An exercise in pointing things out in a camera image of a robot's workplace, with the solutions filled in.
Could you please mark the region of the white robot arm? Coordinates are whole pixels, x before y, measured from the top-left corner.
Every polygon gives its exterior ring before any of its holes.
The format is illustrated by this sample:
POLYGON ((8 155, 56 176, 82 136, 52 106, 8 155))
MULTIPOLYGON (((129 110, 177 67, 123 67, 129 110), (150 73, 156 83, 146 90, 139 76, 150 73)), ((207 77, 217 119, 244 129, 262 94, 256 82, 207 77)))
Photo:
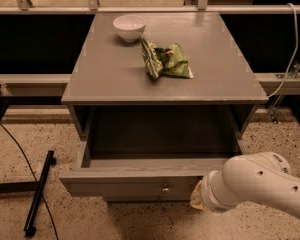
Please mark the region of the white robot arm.
POLYGON ((205 175, 190 197, 193 208, 219 213, 243 202, 268 206, 300 220, 300 178, 291 175, 289 163, 277 153, 239 155, 205 175))

